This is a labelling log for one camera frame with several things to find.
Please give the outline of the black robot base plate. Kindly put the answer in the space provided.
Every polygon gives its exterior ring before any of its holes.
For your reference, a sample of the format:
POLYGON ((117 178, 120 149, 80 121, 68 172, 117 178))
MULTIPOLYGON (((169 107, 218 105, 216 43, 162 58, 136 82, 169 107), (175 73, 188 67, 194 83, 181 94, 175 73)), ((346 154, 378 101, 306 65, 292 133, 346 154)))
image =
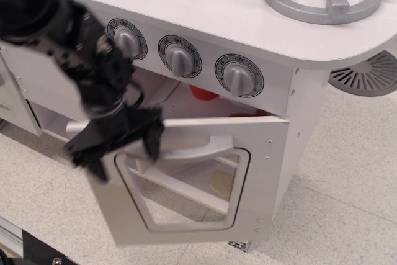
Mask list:
POLYGON ((50 245, 39 240, 29 232, 22 231, 23 258, 34 264, 47 265, 77 265, 71 258, 50 245))

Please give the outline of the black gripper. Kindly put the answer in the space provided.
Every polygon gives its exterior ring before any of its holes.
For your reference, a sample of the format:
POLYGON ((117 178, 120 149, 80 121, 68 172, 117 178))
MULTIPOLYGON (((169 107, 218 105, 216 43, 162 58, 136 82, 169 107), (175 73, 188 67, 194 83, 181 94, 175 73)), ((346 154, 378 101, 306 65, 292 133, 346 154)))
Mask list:
POLYGON ((108 182, 102 158, 133 141, 143 141, 149 157, 158 157, 164 131, 162 109, 134 109, 123 106, 114 115, 91 119, 82 132, 66 145, 76 166, 86 167, 100 182, 108 182))

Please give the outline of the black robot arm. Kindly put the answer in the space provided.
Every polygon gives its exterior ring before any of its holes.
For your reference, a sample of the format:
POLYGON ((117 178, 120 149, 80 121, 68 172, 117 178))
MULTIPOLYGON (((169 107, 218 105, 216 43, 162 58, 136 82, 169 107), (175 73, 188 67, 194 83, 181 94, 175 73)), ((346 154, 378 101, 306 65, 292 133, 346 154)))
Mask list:
POLYGON ((106 181, 101 159, 137 140, 158 159, 162 111, 125 102, 132 60, 85 6, 74 0, 1 0, 1 39, 45 54, 77 86, 89 123, 65 145, 76 166, 106 181))

